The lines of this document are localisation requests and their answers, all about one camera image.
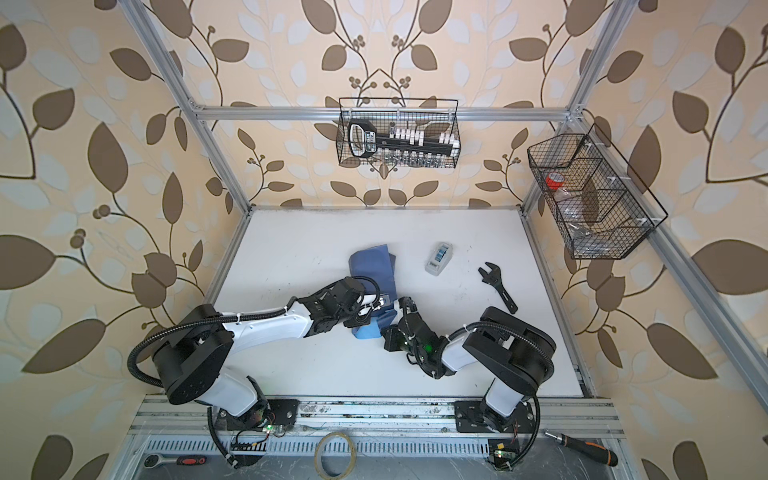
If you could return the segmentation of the clear tape roll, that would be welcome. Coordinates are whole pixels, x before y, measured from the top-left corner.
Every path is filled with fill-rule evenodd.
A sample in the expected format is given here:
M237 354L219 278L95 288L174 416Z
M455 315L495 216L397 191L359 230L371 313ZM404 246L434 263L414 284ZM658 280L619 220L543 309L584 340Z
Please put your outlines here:
M345 468L335 473L326 468L327 459L346 458ZM353 439L344 432L334 431L326 434L316 444L313 452L313 465L320 479L347 479L354 471L357 463L358 450Z

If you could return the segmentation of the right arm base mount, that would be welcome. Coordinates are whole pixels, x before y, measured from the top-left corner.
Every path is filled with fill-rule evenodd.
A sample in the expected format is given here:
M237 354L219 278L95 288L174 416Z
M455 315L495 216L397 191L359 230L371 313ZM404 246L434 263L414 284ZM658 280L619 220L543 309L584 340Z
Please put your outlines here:
M502 416L483 401L456 401L453 407L459 433L531 433L535 423L534 411L523 403L519 403L509 416Z

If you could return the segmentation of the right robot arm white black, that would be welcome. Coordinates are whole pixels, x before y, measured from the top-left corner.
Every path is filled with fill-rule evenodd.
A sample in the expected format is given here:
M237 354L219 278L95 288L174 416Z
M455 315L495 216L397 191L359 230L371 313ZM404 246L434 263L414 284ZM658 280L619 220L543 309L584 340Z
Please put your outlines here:
M536 396L554 374L554 340L543 330L490 306L479 320L439 336L409 297L399 300L398 321L382 330L384 349L402 351L410 363L439 380L479 364L493 375L481 403L501 418Z

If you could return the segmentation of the black socket set holder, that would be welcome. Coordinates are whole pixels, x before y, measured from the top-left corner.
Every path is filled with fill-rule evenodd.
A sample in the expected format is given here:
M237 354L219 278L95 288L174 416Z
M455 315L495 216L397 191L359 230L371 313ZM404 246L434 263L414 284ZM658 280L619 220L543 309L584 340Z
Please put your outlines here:
M461 143L451 134L440 133L437 140L428 138L425 130L389 126L379 133L367 120L352 120L346 130L347 145L357 158L447 159L457 158Z

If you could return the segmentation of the aluminium mounting rail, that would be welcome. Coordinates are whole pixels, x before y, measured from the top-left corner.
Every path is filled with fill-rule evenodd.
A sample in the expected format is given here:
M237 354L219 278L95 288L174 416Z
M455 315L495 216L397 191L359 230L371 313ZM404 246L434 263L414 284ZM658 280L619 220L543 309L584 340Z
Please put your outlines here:
M503 435L499 433L459 433L455 427L456 401L471 398L416 397L298 397L295 424L279 432L315 434L343 430L363 434L457 434ZM563 433L576 438L624 439L626 434L611 401L589 398L543 398L541 413L531 401L525 403L535 414L541 432Z

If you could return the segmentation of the grey tape dispenser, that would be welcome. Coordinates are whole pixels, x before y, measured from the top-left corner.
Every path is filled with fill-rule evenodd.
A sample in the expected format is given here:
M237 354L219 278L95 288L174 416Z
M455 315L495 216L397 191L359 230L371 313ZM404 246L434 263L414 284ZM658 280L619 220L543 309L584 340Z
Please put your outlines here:
M452 259L454 247L447 242L439 242L432 249L425 264L425 271L433 276L439 276Z

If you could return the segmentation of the orange black screwdriver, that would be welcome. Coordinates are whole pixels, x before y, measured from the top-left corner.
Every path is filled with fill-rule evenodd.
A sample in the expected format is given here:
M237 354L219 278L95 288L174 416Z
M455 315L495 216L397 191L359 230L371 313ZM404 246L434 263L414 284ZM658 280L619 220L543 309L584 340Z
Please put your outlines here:
M607 465L609 467L616 467L618 465L617 455L604 446L569 437L565 434L551 434L551 437L561 446L570 448L601 465Z

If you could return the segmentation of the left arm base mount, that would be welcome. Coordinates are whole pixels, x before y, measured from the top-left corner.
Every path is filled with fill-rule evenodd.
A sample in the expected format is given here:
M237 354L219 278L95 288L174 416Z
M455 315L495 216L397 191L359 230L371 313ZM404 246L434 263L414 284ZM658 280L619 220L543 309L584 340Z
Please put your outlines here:
M214 415L217 430L263 431L267 426L290 429L298 417L298 399L261 399L241 415L224 411Z

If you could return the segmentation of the light blue wrapping paper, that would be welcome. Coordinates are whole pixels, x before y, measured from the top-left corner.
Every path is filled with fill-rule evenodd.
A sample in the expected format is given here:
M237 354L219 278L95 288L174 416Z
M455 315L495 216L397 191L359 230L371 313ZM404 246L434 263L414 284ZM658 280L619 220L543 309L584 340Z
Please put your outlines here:
M367 294L379 292L384 305L372 313L370 323L352 329L358 340L381 337L381 331L390 326L396 317L395 303L398 295L395 282L396 256L389 252L388 246L378 245L352 254L348 264L352 276L364 276L372 279L376 285L363 281Z

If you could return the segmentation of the black adjustable wrench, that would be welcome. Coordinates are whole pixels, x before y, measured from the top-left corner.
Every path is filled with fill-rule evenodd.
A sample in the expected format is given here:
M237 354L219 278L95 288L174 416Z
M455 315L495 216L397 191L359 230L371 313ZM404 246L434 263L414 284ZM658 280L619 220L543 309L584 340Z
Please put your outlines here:
M496 290L510 314L516 314L518 305L504 287L500 267L492 262L486 262L485 265L485 268L478 268L478 272L482 277L482 282L490 285Z

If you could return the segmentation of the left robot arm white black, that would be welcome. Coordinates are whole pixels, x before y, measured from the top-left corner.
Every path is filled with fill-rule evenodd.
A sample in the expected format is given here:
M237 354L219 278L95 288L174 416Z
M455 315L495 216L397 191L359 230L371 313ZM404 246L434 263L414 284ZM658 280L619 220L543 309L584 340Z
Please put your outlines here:
M242 417L259 408L263 394L252 377L240 378L225 366L231 354L327 333L338 324L363 326L383 305L380 287L366 276L347 276L273 310L221 313L202 304L182 323L136 345L127 369L162 388L173 405L198 402Z

